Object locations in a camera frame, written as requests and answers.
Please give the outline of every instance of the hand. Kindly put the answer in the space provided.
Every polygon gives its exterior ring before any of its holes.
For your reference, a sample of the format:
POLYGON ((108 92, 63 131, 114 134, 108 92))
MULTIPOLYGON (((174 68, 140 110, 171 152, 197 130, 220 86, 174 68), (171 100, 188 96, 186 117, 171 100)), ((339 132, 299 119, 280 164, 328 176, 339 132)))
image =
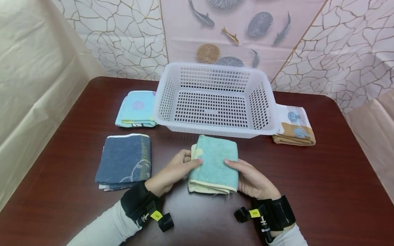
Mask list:
POLYGON ((239 172, 238 190, 257 200, 281 198, 279 190, 266 176, 252 165, 238 159, 237 161, 224 160, 224 163, 239 172))
POLYGON ((181 180, 193 168, 201 165, 203 159, 191 160, 190 150, 181 150, 158 174, 145 182, 147 190, 157 197, 171 190, 174 183, 181 180))

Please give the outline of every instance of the black wrist brace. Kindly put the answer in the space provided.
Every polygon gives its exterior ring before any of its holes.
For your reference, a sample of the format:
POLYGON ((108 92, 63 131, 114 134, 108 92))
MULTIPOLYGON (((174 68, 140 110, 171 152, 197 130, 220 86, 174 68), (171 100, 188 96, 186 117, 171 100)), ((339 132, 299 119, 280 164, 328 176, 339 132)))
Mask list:
POLYGON ((252 208, 253 210, 250 211, 245 207, 237 210, 234 213, 236 219, 239 222, 244 223, 251 218, 263 217, 271 231, 283 231, 283 228, 291 226, 296 221, 286 196, 282 196, 278 200, 253 199, 252 208))
POLYGON ((149 217, 158 222, 163 232, 174 227, 170 213, 162 215, 158 211, 160 198, 147 190, 145 181, 138 182, 126 191, 121 198, 121 205, 126 216, 132 219, 138 227, 142 226, 149 217))

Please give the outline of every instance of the yellow label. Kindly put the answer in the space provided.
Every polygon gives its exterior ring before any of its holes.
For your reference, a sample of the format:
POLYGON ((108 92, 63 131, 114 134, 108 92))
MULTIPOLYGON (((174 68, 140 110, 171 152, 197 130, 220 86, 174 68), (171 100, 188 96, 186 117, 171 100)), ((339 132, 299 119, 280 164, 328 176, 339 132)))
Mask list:
POLYGON ((153 214, 151 214, 151 217, 155 220, 155 221, 159 221, 163 215, 159 212, 159 211, 154 211, 153 214))
POLYGON ((260 216, 260 212, 258 211, 258 209, 254 209, 254 210, 249 210, 250 216, 252 218, 257 218, 257 217, 261 217, 260 216))

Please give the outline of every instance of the cracked pattern backdrop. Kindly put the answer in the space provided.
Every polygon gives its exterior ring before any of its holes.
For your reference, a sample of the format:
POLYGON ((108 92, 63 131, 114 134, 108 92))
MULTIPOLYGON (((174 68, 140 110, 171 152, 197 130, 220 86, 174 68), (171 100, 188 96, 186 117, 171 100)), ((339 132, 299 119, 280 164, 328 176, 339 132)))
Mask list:
POLYGON ((158 0, 52 0, 110 76, 159 80, 168 63, 158 0))
POLYGON ((394 88, 394 1, 329 0, 272 83, 324 94, 343 113, 394 88))

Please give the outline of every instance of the towel with cartoon print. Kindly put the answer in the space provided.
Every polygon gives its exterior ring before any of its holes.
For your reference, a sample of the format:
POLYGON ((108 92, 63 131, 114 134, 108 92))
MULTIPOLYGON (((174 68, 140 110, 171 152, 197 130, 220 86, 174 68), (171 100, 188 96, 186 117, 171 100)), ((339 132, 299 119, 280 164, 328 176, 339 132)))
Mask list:
POLYGON ((272 138, 277 144, 312 146, 316 144, 315 135, 303 107, 277 104, 281 129, 272 138))
POLYGON ((119 127, 154 127, 153 104, 156 92, 130 91, 123 99, 115 125, 119 127))
POLYGON ((151 140, 132 133, 107 137, 95 182, 105 191, 130 188, 151 177, 151 140))

